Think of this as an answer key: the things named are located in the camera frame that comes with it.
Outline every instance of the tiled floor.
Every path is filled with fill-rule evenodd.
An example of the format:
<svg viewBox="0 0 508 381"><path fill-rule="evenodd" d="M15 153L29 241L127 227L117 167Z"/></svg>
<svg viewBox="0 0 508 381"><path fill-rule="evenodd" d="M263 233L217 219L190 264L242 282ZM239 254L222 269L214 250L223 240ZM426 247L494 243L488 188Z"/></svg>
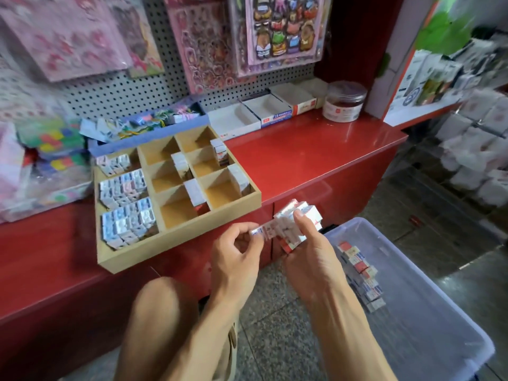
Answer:
<svg viewBox="0 0 508 381"><path fill-rule="evenodd" d="M508 252L465 241L464 235L383 181L360 216L416 263L494 341L496 354L481 381L508 381ZM419 227L409 219L421 220ZM263 269L240 314L236 380L325 380L308 316L278 263ZM118 350L65 377L110 380Z"/></svg>

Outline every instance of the knee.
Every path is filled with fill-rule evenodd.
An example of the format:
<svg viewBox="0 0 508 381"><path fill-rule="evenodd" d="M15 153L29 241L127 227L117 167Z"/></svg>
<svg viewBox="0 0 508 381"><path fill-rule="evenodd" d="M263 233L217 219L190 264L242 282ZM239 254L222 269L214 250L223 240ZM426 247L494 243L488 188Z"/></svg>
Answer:
<svg viewBox="0 0 508 381"><path fill-rule="evenodd" d="M158 307L197 310L197 300L183 283L170 277L153 279L143 286L134 301L134 310L153 310Z"/></svg>

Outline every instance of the jar lid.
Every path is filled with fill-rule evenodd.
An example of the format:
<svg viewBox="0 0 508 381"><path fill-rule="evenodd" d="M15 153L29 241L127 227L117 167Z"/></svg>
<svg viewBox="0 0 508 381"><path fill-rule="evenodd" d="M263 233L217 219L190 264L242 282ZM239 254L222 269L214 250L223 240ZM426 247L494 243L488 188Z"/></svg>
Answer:
<svg viewBox="0 0 508 381"><path fill-rule="evenodd" d="M328 84L328 96L341 102L362 102L367 96L367 89L354 81L335 81Z"/></svg>

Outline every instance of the left hand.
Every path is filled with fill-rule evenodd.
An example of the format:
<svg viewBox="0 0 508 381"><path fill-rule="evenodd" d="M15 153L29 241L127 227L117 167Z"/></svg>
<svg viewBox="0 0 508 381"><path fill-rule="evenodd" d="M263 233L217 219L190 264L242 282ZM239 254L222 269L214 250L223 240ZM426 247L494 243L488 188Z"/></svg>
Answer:
<svg viewBox="0 0 508 381"><path fill-rule="evenodd" d="M248 233L257 227L252 222L232 224L213 243L211 299L226 301L236 314L251 295L259 273L265 241L261 235Z"/></svg>

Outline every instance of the wooden tray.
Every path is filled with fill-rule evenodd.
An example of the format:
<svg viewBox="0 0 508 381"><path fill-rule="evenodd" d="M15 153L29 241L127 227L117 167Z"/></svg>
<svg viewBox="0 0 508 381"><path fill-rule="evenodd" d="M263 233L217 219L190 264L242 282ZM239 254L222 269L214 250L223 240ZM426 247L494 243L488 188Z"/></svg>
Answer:
<svg viewBox="0 0 508 381"><path fill-rule="evenodd" d="M211 127L204 126L108 155L127 153L132 164L129 171L142 168L158 227L157 234L120 250L113 250L102 240L101 215L108 209L98 200L98 184L109 178L97 166L93 167L99 265L118 273L261 207L261 192L251 178L248 176L251 193L240 197L227 168L219 167L215 161L210 140L218 137ZM185 155L207 198L208 213L198 215L194 211L171 160L175 152ZM238 164L229 150L228 154L230 164Z"/></svg>

